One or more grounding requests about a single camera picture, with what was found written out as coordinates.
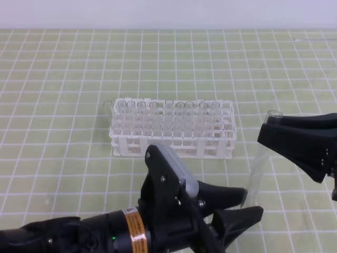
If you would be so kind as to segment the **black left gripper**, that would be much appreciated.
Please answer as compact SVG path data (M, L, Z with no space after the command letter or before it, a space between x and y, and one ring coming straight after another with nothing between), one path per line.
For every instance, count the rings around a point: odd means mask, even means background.
M225 252L243 232L260 222L260 206L224 210L241 205L247 190L201 181L191 198L178 178L148 174L138 200L141 215L151 235L151 252L191 248L194 252Z

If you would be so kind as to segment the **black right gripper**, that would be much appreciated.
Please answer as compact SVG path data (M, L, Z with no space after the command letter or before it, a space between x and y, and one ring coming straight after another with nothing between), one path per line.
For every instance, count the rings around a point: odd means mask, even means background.
M269 118L262 124L258 143L296 164L315 182L334 179L336 201L336 113Z

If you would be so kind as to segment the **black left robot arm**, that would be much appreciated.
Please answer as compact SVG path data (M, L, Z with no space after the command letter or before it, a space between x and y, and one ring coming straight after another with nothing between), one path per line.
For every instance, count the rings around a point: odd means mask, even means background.
M137 207L2 230L1 252L225 252L262 218L262 207L236 208L246 193L199 182L192 198L176 176L150 174Z

